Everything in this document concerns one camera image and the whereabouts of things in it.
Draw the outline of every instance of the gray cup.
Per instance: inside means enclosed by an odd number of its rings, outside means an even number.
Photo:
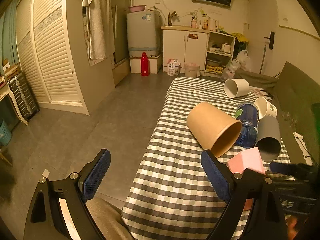
[[[263,117],[258,124],[256,142],[261,159],[265,162],[275,160],[281,152],[281,136],[278,120],[273,116]]]

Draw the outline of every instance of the washing machine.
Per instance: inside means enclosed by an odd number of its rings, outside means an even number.
[[[157,10],[127,14],[128,49],[130,57],[156,57],[160,51],[160,15]]]

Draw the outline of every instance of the metal screw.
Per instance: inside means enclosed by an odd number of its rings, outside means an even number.
[[[236,172],[235,174],[233,174],[233,176],[235,176],[236,179],[242,179],[242,174]]]
[[[264,180],[265,180],[265,182],[268,183],[268,184],[271,184],[271,183],[272,183],[272,179],[270,179],[270,178],[265,178]]]
[[[78,173],[74,172],[70,175],[70,179],[76,179],[76,178],[78,178]]]
[[[47,181],[47,178],[45,178],[45,177],[42,177],[42,178],[39,180],[39,182],[40,182],[41,184],[44,184],[46,181]]]

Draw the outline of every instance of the white cup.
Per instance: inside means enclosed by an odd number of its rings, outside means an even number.
[[[245,96],[249,90],[249,83],[245,79],[228,79],[224,83],[224,92],[229,98]]]
[[[277,117],[278,110],[277,108],[267,101],[264,97],[259,97],[254,104],[257,106],[259,110],[259,120],[263,117],[270,115],[273,117]]]

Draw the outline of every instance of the blue water bottle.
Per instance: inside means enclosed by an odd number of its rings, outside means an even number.
[[[254,147],[258,137],[258,117],[259,110],[254,103],[243,102],[237,107],[235,119],[242,122],[242,128],[236,145],[244,148]]]

